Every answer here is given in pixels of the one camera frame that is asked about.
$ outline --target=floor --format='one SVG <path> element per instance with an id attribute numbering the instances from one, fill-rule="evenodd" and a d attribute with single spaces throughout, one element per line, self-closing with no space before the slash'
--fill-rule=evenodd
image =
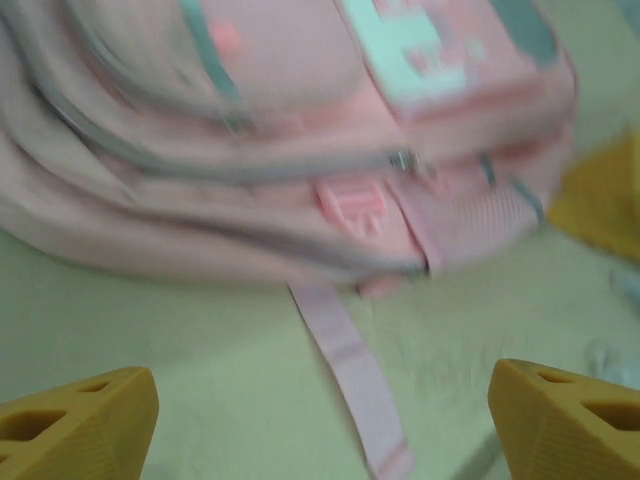
<path id="1" fill-rule="evenodd" d="M 613 0 L 544 0 L 582 77 L 579 146 L 640 121 L 640 43 Z M 115 278 L 0 234 L 0 401 L 106 370 L 153 369 L 143 480 L 365 480 L 339 394 L 282 288 Z M 414 479 L 506 480 L 486 390 L 520 357 L 585 372 L 595 339 L 633 352 L 616 262 L 551 228 L 484 265 L 375 304 L 344 299 L 395 392 Z"/>

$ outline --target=backpack strap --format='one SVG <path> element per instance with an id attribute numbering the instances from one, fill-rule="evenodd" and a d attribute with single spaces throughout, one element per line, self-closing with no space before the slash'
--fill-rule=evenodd
<path id="1" fill-rule="evenodd" d="M 401 480 L 413 469 L 391 389 L 331 285 L 289 285 L 311 335 L 338 382 L 371 475 Z"/>
<path id="2" fill-rule="evenodd" d="M 540 201 L 540 199 L 536 196 L 536 194 L 527 187 L 527 185 L 520 180 L 519 178 L 511 179 L 511 186 L 513 189 L 520 194 L 520 196 L 524 199 L 525 202 L 529 204 L 529 206 L 536 212 L 536 217 L 538 217 L 538 223 L 542 224 L 545 220 L 546 213 L 544 211 L 544 205 Z"/>

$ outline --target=zipper pull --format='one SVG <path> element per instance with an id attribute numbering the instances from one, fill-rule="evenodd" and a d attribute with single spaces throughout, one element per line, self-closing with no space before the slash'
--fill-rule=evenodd
<path id="1" fill-rule="evenodd" d="M 418 156 L 411 150 L 400 150 L 389 157 L 391 166 L 401 172 L 413 172 L 418 169 Z"/>
<path id="2" fill-rule="evenodd" d="M 246 138 L 255 129 L 255 122 L 239 112 L 223 114 L 222 122 L 229 133 L 236 138 Z"/>

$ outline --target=yellow plastic object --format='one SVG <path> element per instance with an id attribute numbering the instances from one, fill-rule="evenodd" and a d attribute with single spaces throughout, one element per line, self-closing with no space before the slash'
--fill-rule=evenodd
<path id="1" fill-rule="evenodd" d="M 640 478 L 640 391 L 500 360 L 489 407 L 513 480 Z"/>
<path id="2" fill-rule="evenodd" d="M 548 219 L 589 245 L 640 261 L 640 130 L 580 162 Z"/>
<path id="3" fill-rule="evenodd" d="M 127 368 L 0 405 L 0 480 L 138 480 L 158 418 Z"/>

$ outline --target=backpack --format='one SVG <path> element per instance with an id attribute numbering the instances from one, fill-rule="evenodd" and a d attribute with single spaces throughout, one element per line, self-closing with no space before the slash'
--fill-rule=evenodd
<path id="1" fill-rule="evenodd" d="M 289 283 L 340 385 L 370 379 L 343 393 L 372 475 L 400 478 L 391 394 L 330 285 L 384 293 L 543 222 L 577 78 L 533 0 L 6 0 L 0 15 L 0 226 L 116 272 Z"/>

